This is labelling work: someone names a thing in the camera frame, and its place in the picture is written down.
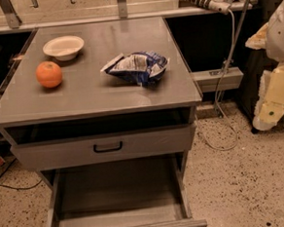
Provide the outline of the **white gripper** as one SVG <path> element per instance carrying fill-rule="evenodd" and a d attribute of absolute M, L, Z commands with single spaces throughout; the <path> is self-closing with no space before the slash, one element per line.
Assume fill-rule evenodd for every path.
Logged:
<path fill-rule="evenodd" d="M 245 47 L 266 49 L 266 54 L 278 62 L 273 71 L 264 71 L 260 80 L 259 99 L 254 110 L 253 127 L 268 131 L 284 116 L 284 0 Z"/>

